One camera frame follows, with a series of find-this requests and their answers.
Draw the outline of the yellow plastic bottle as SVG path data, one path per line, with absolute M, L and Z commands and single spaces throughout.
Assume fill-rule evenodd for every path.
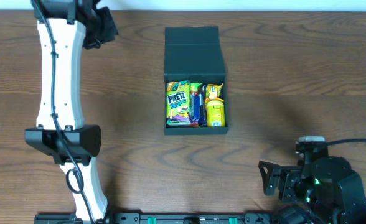
M 207 126 L 225 127 L 224 102 L 211 100 L 207 103 Z

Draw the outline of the dark blue candy bar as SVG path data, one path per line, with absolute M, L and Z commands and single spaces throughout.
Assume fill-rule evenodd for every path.
M 205 100 L 207 98 L 207 84 L 202 85 L 202 115 L 200 117 L 200 125 L 207 126 L 207 110 Z

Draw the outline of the dark green lidded box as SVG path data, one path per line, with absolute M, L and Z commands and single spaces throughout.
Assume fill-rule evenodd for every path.
M 164 134 L 227 134 L 230 129 L 227 70 L 217 26 L 165 28 L 164 83 L 184 80 L 223 85 L 220 97 L 224 100 L 225 126 L 213 128 L 165 124 Z

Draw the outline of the orange yellow snack packet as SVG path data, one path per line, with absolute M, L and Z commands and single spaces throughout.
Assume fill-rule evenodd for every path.
M 222 91 L 223 85 L 217 85 L 217 84 L 207 84 L 205 87 L 205 103 L 208 103 L 212 100 L 218 100 L 224 102 L 223 99 L 221 99 L 220 94 Z

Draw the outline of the dark blue barcode box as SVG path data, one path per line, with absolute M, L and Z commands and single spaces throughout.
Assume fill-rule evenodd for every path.
M 190 121 L 193 124 L 203 126 L 205 124 L 204 101 L 201 93 L 190 94 Z

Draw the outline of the green Pretz snack box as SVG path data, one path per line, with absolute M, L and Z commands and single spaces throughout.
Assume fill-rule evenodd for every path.
M 190 110 L 190 82 L 169 82 L 166 85 L 166 125 L 188 126 Z

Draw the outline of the Haribo gummy candy bag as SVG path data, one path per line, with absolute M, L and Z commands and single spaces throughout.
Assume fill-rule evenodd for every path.
M 190 83 L 190 93 L 189 93 L 189 99 L 190 99 L 190 94 L 192 92 L 194 93 L 202 93 L 202 83 Z

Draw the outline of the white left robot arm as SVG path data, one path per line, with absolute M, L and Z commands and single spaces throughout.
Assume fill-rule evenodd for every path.
M 73 193 L 73 213 L 39 213 L 35 223 L 114 223 L 97 168 L 101 128 L 86 124 L 80 99 L 83 49 L 118 35 L 107 7 L 94 0 L 32 0 L 42 51 L 42 87 L 36 126 L 25 142 L 52 157 Z

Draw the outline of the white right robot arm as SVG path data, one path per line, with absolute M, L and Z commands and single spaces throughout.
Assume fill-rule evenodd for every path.
M 366 224 L 366 195 L 360 175 L 343 157 L 304 156 L 296 166 L 258 164 L 265 195 L 279 193 L 288 207 L 272 223 Z

